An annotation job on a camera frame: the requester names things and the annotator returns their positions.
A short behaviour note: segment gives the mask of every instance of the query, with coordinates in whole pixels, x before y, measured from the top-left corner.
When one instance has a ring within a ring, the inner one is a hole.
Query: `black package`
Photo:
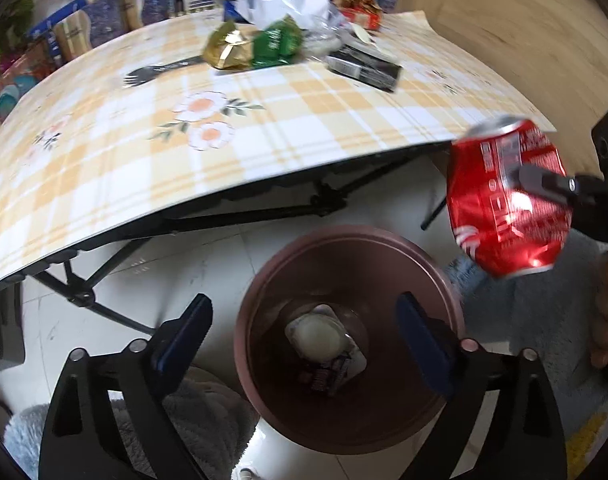
[[[381,90],[393,91],[398,84],[402,67],[366,54],[349,45],[326,56],[329,70],[357,79]]]

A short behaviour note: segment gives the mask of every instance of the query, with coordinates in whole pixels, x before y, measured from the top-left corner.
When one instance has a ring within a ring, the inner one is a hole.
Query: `gray plush fabric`
[[[122,440],[133,467],[155,476],[123,400],[111,401]],[[209,480],[230,478],[251,439],[259,419],[251,405],[224,384],[195,383],[186,378],[162,402],[177,433]],[[38,478],[38,463],[47,405],[14,415],[4,433],[8,452],[31,478]]]
[[[540,354],[567,437],[608,399],[608,384],[587,354],[602,260],[597,243],[572,230],[546,272],[496,280],[467,256],[447,268],[462,296],[469,337],[507,340],[513,354],[524,347]]]

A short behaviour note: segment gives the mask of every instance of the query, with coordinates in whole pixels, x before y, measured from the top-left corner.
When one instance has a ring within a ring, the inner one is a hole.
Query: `table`
[[[150,333],[95,302],[93,287],[151,237],[331,213],[351,191],[497,114],[527,115],[553,130],[421,12],[385,16],[378,34],[404,68],[393,93],[317,61],[244,73],[203,64],[122,87],[138,67],[201,53],[220,23],[207,12],[126,34],[21,99],[0,128],[0,290],[34,276],[77,306]],[[378,167],[343,189],[322,183],[343,164]],[[222,198],[303,179],[317,181],[309,204],[186,218]],[[116,240],[132,241],[90,278],[75,275],[78,251]],[[65,264],[67,283],[46,271],[53,263]]]

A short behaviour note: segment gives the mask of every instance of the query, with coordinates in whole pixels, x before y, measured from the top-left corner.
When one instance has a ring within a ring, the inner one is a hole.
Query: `barcode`
[[[339,72],[340,74],[347,75],[353,79],[357,79],[360,76],[362,67],[351,63],[350,61],[344,61],[343,59],[337,59],[336,57],[328,58],[328,66],[332,70]]]

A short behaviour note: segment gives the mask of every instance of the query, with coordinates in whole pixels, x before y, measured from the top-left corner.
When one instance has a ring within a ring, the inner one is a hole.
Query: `metal bolt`
[[[86,355],[86,350],[84,350],[83,348],[75,348],[73,351],[71,351],[70,354],[68,354],[68,358],[71,361],[79,361],[85,355]]]
[[[479,343],[474,339],[462,339],[462,341],[460,341],[460,346],[465,352],[477,352],[479,350]]]
[[[533,350],[533,348],[525,348],[524,350],[522,350],[522,355],[525,359],[528,359],[529,361],[538,360],[538,353]]]
[[[143,349],[146,348],[147,344],[148,343],[145,339],[134,339],[129,344],[129,350],[134,353],[141,352]]]

